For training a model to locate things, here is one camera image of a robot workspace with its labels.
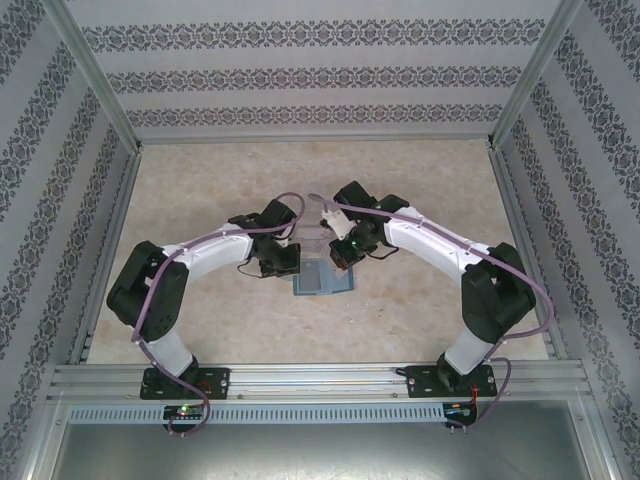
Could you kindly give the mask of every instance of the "floor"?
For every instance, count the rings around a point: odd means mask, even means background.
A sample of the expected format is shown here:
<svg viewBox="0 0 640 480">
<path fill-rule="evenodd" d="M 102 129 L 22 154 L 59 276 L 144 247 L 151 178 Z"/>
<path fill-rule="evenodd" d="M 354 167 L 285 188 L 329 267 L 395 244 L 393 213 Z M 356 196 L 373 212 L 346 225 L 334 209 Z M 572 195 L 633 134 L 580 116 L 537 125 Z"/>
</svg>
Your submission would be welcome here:
<svg viewBox="0 0 640 480">
<path fill-rule="evenodd" d="M 261 211 L 281 192 L 330 197 L 351 180 L 378 198 L 404 197 L 467 238 L 513 244 L 482 140 L 151 146 L 109 285 L 143 240 L 186 241 L 229 217 Z M 516 330 L 536 325 L 531 313 Z M 190 286 L 177 324 L 201 363 L 429 361 L 462 328 L 459 288 L 404 252 L 361 262 L 354 291 L 319 297 L 293 296 L 290 282 L 223 267 Z M 129 338 L 130 329 L 103 305 L 89 363 L 146 363 Z M 547 358 L 539 336 L 509 342 L 500 353 Z"/>
</svg>

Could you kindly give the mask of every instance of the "metal profile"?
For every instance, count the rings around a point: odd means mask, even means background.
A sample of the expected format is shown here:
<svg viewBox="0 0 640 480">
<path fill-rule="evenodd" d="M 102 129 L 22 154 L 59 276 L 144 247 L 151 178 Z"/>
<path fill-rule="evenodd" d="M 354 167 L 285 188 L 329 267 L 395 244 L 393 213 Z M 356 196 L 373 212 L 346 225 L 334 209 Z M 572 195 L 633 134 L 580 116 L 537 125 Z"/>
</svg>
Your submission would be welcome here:
<svg viewBox="0 0 640 480">
<path fill-rule="evenodd" d="M 504 210 L 507 214 L 507 220 L 509 222 L 509 226 L 511 227 L 513 239 L 516 244 L 515 246 L 518 252 L 520 252 L 522 264 L 524 265 L 527 274 L 531 276 L 537 284 L 544 285 L 542 272 L 540 271 L 540 266 L 538 265 L 538 262 L 536 260 L 536 255 L 533 250 L 531 239 L 529 238 L 529 235 L 527 233 L 524 216 L 522 214 L 522 211 L 520 210 L 520 207 L 518 206 L 518 199 L 516 198 L 513 184 L 509 179 L 502 152 L 499 148 L 492 148 L 491 146 L 487 147 L 487 151 L 489 153 L 489 159 L 491 160 L 493 173 L 498 184 L 498 191 L 500 192 L 500 196 L 502 197 Z M 538 320 L 542 320 L 547 315 L 542 302 L 537 302 L 535 312 Z M 562 341 L 562 336 L 560 335 L 560 330 L 558 329 L 558 325 L 555 322 L 551 325 L 551 327 L 549 327 L 547 333 L 549 335 L 551 345 L 547 343 L 546 337 L 545 345 L 548 349 L 550 346 L 553 347 L 553 354 L 549 352 L 550 356 L 554 356 L 555 358 L 559 359 L 568 358 L 567 351 L 564 347 L 564 342 Z"/>
<path fill-rule="evenodd" d="M 134 151 L 140 144 L 133 130 L 127 114 L 120 105 L 107 76 L 102 71 L 96 57 L 91 51 L 82 30 L 76 23 L 65 0 L 42 0 L 47 15 L 53 21 L 58 33 L 73 55 L 78 67 L 82 71 L 87 83 L 100 101 L 102 108 L 109 116 L 120 138 L 129 152 Z"/>
<path fill-rule="evenodd" d="M 404 364 L 225 365 L 231 369 L 231 404 L 437 404 L 442 399 L 411 399 L 405 379 L 395 373 Z M 591 387 L 579 360 L 513 362 L 509 395 L 504 401 L 575 400 L 591 397 Z M 493 365 L 497 382 L 506 368 Z M 48 403 L 75 405 L 159 405 L 139 399 L 143 365 L 58 366 L 47 393 Z M 450 401 L 468 401 L 451 398 Z"/>
<path fill-rule="evenodd" d="M 476 140 L 485 138 L 486 133 L 433 132 L 433 133 L 350 133 L 350 134 L 254 134 L 220 135 L 207 137 L 157 137 L 142 138 L 142 145 L 184 145 L 203 143 L 270 143 L 270 142 L 380 142 L 408 140 Z"/>
<path fill-rule="evenodd" d="M 109 232 L 105 240 L 104 249 L 100 256 L 98 268 L 95 274 L 95 282 L 89 293 L 87 301 L 87 311 L 85 317 L 80 324 L 78 337 L 73 350 L 71 352 L 70 363 L 86 362 L 89 356 L 88 346 L 86 345 L 87 334 L 89 330 L 95 329 L 102 309 L 102 299 L 107 291 L 107 283 L 109 282 L 109 274 L 113 266 L 113 260 L 116 256 L 120 234 L 124 227 L 125 217 L 129 209 L 129 202 L 133 194 L 133 187 L 138 176 L 138 168 L 140 168 L 140 160 L 142 159 L 142 150 L 138 151 L 127 165 L 125 172 L 124 184 L 120 190 L 120 196 L 117 200 L 116 210 L 109 226 Z"/>
<path fill-rule="evenodd" d="M 582 0 L 562 0 L 556 8 L 491 132 L 492 146 L 496 147 L 504 143 L 529 94 L 582 4 Z"/>
</svg>

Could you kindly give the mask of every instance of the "gray metal panel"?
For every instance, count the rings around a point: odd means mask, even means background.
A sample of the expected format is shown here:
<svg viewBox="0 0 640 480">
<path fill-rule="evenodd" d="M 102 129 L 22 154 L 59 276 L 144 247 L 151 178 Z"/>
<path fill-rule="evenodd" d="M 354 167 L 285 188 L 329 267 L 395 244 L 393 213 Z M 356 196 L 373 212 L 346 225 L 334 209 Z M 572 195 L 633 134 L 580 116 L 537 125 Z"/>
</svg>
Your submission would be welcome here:
<svg viewBox="0 0 640 480">
<path fill-rule="evenodd" d="M 467 435 L 434 424 L 69 425 L 55 479 L 588 479 L 566 405 L 501 404 Z"/>
<path fill-rule="evenodd" d="M 163 405 L 75 405 L 73 425 L 159 425 Z M 207 423 L 226 425 L 327 424 L 327 423 L 415 423 L 443 422 L 441 403 L 330 404 L 330 405 L 229 405 L 214 403 Z M 199 420 L 178 420 L 195 424 Z"/>
</svg>

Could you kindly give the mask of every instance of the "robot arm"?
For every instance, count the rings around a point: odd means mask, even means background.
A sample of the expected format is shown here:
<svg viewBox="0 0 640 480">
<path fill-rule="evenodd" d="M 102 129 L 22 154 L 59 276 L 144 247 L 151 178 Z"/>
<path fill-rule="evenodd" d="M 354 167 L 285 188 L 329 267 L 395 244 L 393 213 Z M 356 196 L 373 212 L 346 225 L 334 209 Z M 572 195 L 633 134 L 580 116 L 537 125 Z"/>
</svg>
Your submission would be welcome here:
<svg viewBox="0 0 640 480">
<path fill-rule="evenodd" d="M 217 230 L 219 236 L 209 235 L 214 238 L 190 248 L 185 247 L 196 242 L 163 247 L 142 242 L 134 248 L 111 288 L 107 306 L 122 323 L 134 328 L 158 269 L 171 255 L 182 250 L 158 281 L 140 339 L 166 370 L 192 383 L 189 380 L 195 375 L 198 363 L 174 328 L 185 287 L 217 268 L 254 257 L 259 261 L 262 277 L 299 273 L 300 245 L 289 245 L 286 239 L 292 226 L 270 234 L 252 233 L 255 229 L 289 224 L 294 218 L 289 207 L 272 200 L 261 214 L 231 218 Z"/>
<path fill-rule="evenodd" d="M 438 360 L 438 376 L 451 391 L 464 386 L 465 378 L 484 361 L 500 338 L 535 307 L 531 287 L 469 251 L 486 253 L 524 272 L 512 246 L 501 243 L 491 248 L 472 242 L 428 220 L 395 195 L 388 195 L 378 202 L 357 182 L 340 190 L 334 201 L 404 217 L 388 218 L 347 209 L 323 213 L 324 225 L 334 229 L 338 236 L 338 240 L 330 245 L 331 257 L 338 267 L 349 268 L 382 243 L 417 255 L 442 270 L 461 288 L 465 328 Z M 444 232 L 458 244 L 436 231 Z"/>
</svg>

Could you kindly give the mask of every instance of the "patterned wallpaper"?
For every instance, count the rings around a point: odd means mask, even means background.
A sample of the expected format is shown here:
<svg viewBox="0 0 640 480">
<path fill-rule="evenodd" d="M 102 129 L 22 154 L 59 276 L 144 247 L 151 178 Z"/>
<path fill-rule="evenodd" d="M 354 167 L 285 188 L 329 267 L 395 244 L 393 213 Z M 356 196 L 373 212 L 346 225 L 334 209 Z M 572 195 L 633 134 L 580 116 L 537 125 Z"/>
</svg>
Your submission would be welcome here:
<svg viewBox="0 0 640 480">
<path fill-rule="evenodd" d="M 560 330 L 640 477 L 640 86 L 633 2 L 587 1 L 502 146 Z"/>
<path fill-rule="evenodd" d="M 488 134 L 558 0 L 72 0 L 144 140 Z"/>
<path fill-rule="evenodd" d="M 129 153 L 34 0 L 0 1 L 0 479 L 73 346 Z"/>
</svg>

